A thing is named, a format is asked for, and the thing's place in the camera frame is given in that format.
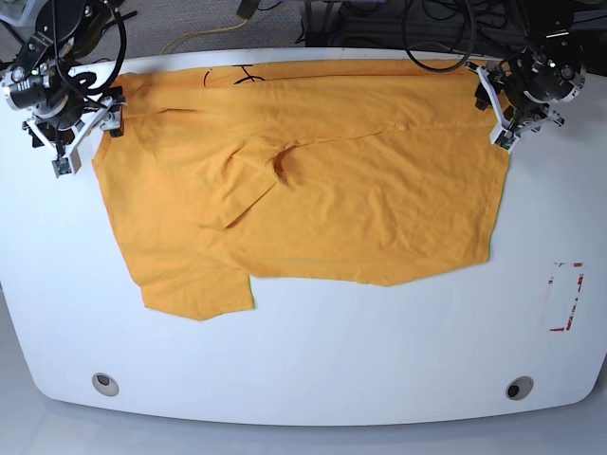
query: yellow shirt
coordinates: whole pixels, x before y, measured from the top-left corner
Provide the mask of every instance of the yellow shirt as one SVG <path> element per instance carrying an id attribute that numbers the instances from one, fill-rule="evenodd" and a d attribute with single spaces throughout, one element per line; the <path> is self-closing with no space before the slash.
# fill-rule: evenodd
<path id="1" fill-rule="evenodd" d="M 391 285 L 486 261 L 508 155 L 477 83 L 408 61 L 121 76 L 125 136 L 93 164 L 145 305 L 207 319 L 253 308 L 249 275 Z"/>

